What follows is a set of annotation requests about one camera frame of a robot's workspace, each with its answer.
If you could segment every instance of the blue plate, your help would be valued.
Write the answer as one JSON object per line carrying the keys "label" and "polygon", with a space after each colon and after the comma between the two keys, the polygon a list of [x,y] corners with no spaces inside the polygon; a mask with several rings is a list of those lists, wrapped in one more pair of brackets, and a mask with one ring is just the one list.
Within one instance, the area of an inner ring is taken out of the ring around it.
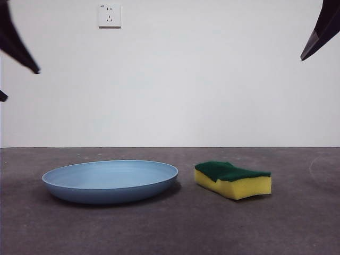
{"label": "blue plate", "polygon": [[99,205],[154,196],[170,187],[177,175],[177,168],[165,163],[112,160],[57,168],[42,180],[58,198]]}

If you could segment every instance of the gray floor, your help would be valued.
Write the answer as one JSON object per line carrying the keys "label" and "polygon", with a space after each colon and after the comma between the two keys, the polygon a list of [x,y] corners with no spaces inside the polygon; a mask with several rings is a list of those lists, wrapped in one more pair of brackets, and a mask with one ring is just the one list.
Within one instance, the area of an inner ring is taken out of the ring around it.
{"label": "gray floor", "polygon": [[[172,164],[178,182],[144,201],[86,206],[40,178],[110,159]],[[193,181],[207,160],[271,171],[273,194],[235,202]],[[1,254],[340,254],[340,148],[1,149]]]}

